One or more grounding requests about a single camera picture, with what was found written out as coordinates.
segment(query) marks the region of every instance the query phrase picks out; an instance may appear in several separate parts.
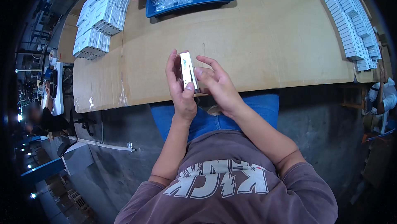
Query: purple t-shirt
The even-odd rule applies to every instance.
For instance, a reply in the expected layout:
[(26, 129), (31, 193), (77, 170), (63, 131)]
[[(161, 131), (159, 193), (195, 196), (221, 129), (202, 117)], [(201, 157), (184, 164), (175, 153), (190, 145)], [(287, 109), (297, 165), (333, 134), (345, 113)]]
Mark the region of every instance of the purple t-shirt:
[(334, 223), (335, 197), (304, 162), (279, 178), (272, 162), (241, 132), (192, 140), (168, 187), (143, 182), (115, 223)]

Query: factory floor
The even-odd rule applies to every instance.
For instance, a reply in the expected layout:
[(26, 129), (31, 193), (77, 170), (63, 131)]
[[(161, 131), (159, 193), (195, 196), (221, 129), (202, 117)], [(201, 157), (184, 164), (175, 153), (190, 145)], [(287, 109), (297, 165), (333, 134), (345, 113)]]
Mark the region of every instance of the factory floor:
[[(278, 130), (298, 145), (307, 162), (330, 185), (340, 209), (355, 193), (368, 147), (361, 145), (361, 112), (340, 107), (338, 85), (280, 89)], [(65, 109), (73, 99), (65, 100)], [(162, 138), (148, 104), (91, 112), (94, 136), (75, 124), (79, 138), (102, 140), (136, 152), (89, 145), (95, 163), (70, 177), (75, 189), (97, 214), (99, 223), (112, 223), (142, 181), (148, 179), (161, 151)]]

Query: blue jeans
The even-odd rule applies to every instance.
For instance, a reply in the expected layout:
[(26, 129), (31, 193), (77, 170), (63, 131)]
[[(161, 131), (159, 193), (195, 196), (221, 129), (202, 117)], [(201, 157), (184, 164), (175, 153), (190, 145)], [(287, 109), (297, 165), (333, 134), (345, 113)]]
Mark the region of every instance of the blue jeans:
[[(277, 128), (279, 101), (277, 94), (254, 93), (254, 95), (250, 94), (250, 96), (242, 96), (242, 98), (265, 121), (272, 125), (272, 127)], [(172, 102), (160, 102), (150, 104), (150, 108), (158, 130), (165, 141), (171, 128), (171, 121), (175, 112), (174, 106)], [(207, 132), (223, 129), (241, 131), (236, 122), (224, 114), (212, 116), (201, 107), (198, 107), (197, 115), (190, 125), (187, 142)]]

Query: workbench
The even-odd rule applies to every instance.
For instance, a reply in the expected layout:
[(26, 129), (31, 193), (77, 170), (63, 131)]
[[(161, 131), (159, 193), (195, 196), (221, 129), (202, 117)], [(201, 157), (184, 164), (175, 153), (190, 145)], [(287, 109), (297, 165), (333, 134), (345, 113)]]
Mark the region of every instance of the workbench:
[(218, 60), (239, 92), (342, 82), (374, 82), (345, 58), (324, 0), (236, 0), (161, 19), (131, 1), (124, 31), (93, 61), (72, 56), (80, 0), (67, 16), (59, 61), (74, 62), (76, 112), (170, 100), (165, 65), (173, 48)]

